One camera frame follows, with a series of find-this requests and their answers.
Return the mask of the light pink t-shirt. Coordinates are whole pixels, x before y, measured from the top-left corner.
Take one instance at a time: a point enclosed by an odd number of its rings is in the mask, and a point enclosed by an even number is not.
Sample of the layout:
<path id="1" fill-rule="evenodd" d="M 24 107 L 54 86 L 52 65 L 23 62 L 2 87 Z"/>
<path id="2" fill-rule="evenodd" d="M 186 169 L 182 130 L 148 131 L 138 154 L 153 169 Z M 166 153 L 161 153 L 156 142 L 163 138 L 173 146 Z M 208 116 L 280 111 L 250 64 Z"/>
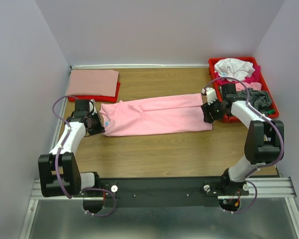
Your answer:
<path id="1" fill-rule="evenodd" d="M 200 94 L 101 104 L 106 136 L 154 135 L 212 130 Z"/>

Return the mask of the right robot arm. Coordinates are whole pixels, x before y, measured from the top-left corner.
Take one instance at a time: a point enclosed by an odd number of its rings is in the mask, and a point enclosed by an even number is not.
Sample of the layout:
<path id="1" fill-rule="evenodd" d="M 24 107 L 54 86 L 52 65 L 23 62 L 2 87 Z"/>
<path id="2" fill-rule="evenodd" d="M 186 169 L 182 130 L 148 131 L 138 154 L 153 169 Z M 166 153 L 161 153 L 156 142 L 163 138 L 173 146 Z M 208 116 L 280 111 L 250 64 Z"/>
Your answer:
<path id="1" fill-rule="evenodd" d="M 244 97 L 236 93 L 236 87 L 226 87 L 223 101 L 217 99 L 216 91 L 206 86 L 202 95 L 207 102 L 202 105 L 204 121 L 213 123 L 225 115 L 235 116 L 248 129 L 244 156 L 226 169 L 220 181 L 211 185 L 223 195 L 231 195 L 242 189 L 247 179 L 264 167 L 277 164 L 284 155 L 284 124 L 271 120 L 250 103 L 249 89 Z"/>

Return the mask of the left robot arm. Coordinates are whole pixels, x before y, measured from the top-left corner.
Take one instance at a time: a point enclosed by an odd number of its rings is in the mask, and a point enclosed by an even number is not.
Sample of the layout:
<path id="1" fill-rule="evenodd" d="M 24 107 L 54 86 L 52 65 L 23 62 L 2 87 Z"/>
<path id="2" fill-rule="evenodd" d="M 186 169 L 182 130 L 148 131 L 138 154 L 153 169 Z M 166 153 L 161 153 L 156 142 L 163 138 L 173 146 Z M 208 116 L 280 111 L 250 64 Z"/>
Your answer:
<path id="1" fill-rule="evenodd" d="M 38 159 L 39 180 L 44 197 L 72 198 L 81 191 L 94 197 L 100 193 L 97 173 L 80 173 L 75 154 L 85 136 L 103 134 L 105 128 L 94 100 L 75 98 L 74 103 L 75 109 L 67 119 L 55 112 L 57 102 L 52 106 L 53 114 L 64 123 L 64 131 L 50 152 Z"/>

